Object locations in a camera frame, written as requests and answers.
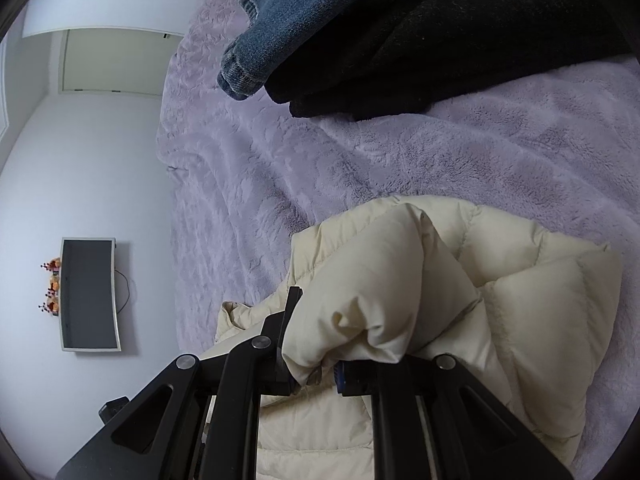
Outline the folded black garment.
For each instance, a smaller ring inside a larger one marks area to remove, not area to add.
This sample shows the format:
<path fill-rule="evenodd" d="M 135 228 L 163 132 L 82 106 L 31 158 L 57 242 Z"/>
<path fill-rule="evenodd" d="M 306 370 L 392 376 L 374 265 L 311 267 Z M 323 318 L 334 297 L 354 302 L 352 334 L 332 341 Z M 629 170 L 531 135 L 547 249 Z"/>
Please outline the folded black garment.
<path fill-rule="evenodd" d="M 639 0 L 355 0 L 269 76 L 295 117 L 432 104 L 639 50 Z"/>

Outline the purple embossed bed blanket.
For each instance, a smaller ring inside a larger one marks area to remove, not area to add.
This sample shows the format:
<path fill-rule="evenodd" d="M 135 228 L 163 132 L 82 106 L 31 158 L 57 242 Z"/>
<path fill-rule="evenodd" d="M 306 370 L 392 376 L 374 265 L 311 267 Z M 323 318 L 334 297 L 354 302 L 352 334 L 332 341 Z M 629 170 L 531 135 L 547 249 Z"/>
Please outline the purple embossed bed blanket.
<path fill-rule="evenodd" d="M 157 153 L 175 183 L 180 349 L 213 344 L 225 301 L 271 294 L 292 235 L 334 214 L 392 195 L 493 206 L 623 255 L 574 461 L 578 478 L 593 478 L 639 407 L 638 62 L 563 68 L 425 115 L 296 119 L 265 93 L 238 102 L 218 88 L 222 52 L 245 25 L 239 0 L 203 0 L 165 81 Z"/>

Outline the folded blue jeans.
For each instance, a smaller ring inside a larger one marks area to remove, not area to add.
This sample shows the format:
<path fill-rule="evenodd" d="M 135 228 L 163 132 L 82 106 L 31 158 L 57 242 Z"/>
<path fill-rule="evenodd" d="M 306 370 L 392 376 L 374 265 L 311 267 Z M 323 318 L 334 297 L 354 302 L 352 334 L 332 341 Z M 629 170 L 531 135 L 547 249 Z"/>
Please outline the folded blue jeans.
<path fill-rule="evenodd" d="M 237 101 L 252 96 L 297 48 L 351 2 L 240 0 L 248 26 L 224 50 L 219 87 Z"/>

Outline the beige quilted down jacket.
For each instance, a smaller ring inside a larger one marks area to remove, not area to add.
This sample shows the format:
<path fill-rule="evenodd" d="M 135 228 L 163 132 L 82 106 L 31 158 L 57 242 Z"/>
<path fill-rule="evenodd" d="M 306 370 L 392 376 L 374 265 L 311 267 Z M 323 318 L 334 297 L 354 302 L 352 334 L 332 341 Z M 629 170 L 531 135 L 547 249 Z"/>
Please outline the beige quilted down jacket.
<path fill-rule="evenodd" d="M 339 359 L 458 358 L 562 462 L 577 453 L 587 392 L 610 343 L 623 268 L 605 245 L 447 197 L 371 200 L 294 235 L 288 275 L 256 306 L 225 302 L 230 348 L 303 296 L 288 324 L 289 398 L 262 400 L 262 479 L 369 479 L 371 402 L 346 399 Z"/>

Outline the wall mounted curved monitor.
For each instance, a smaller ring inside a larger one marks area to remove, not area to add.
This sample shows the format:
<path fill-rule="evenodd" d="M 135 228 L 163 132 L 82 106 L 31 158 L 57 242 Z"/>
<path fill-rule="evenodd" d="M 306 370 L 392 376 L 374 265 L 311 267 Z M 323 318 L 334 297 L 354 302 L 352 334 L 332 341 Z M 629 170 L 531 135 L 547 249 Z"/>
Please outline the wall mounted curved monitor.
<path fill-rule="evenodd" d="M 122 350 L 115 290 L 114 238 L 63 238 L 60 335 L 62 350 L 110 353 Z"/>

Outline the orange flower decoration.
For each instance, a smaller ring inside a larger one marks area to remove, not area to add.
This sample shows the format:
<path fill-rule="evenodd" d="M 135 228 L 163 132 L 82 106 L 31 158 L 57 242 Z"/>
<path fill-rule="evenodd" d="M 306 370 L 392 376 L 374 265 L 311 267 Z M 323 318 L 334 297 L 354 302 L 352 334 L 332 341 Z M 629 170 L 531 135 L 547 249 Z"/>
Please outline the orange flower decoration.
<path fill-rule="evenodd" d="M 53 316 L 60 315 L 60 272 L 61 258 L 53 258 L 44 262 L 40 268 L 49 273 L 49 285 L 39 310 Z"/>

